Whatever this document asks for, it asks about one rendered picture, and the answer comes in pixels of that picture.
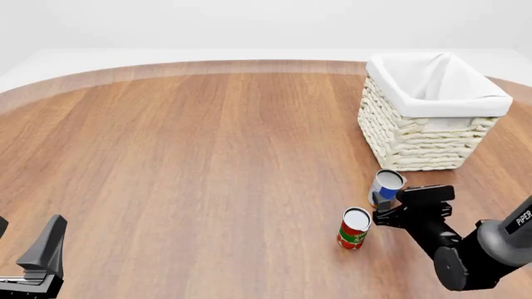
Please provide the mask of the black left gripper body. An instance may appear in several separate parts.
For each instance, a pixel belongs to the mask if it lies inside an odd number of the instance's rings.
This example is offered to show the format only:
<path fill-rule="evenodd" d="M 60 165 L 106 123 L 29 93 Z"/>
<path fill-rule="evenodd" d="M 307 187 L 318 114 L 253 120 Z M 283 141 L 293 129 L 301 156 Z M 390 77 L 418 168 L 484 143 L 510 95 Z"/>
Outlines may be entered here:
<path fill-rule="evenodd" d="M 56 299 L 63 279 L 45 272 L 30 273 L 33 278 L 0 277 L 0 299 Z"/>

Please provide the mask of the blue and white tin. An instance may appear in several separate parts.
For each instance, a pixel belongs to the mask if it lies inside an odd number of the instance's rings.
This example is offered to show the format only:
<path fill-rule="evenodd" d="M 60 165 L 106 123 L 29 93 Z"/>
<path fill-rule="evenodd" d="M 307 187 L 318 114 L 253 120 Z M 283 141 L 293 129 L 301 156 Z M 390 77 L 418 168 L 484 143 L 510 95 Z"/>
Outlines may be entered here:
<path fill-rule="evenodd" d="M 380 169 L 374 176 L 368 192 L 368 201 L 374 208 L 377 207 L 373 193 L 377 192 L 386 200 L 393 201 L 397 192 L 404 187 L 406 178 L 391 169 Z"/>

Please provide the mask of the red and green tin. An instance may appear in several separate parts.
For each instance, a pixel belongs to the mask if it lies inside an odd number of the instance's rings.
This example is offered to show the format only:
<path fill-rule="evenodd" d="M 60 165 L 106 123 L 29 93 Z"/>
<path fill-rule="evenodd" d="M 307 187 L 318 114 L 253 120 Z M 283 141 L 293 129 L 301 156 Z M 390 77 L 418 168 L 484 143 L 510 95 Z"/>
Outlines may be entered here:
<path fill-rule="evenodd" d="M 350 251 L 361 248 L 371 224 L 371 216 L 364 208 L 347 208 L 342 216 L 337 242 Z"/>

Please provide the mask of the woven basket with white liner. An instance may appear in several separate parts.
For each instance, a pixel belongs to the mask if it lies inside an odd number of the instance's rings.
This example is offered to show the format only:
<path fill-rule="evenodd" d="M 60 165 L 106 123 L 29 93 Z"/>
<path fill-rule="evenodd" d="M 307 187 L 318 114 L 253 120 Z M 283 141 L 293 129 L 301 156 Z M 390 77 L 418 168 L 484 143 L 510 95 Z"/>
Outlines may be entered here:
<path fill-rule="evenodd" d="M 458 169 L 513 101 L 449 52 L 375 54 L 366 70 L 357 123 L 384 169 Z"/>

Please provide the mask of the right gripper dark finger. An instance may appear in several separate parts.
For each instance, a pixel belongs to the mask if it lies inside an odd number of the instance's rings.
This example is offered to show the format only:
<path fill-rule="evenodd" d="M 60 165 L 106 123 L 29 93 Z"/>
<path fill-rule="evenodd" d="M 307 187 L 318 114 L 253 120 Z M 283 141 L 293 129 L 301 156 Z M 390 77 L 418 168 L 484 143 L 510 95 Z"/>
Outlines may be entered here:
<path fill-rule="evenodd" d="M 385 199 L 377 191 L 372 192 L 373 206 L 378 212 L 388 211 L 392 208 L 392 201 Z"/>

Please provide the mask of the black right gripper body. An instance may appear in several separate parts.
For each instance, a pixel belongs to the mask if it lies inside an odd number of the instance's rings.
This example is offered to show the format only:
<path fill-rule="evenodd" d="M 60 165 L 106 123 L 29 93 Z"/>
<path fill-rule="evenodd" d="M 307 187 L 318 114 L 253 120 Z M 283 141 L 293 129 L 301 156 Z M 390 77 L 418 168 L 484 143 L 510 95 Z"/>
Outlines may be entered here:
<path fill-rule="evenodd" d="M 446 218 L 451 216 L 452 207 L 446 203 L 430 203 L 424 205 L 400 206 L 387 211 L 374 211 L 372 221 L 377 226 L 392 228 L 413 228 L 415 230 L 451 230 L 446 224 Z"/>

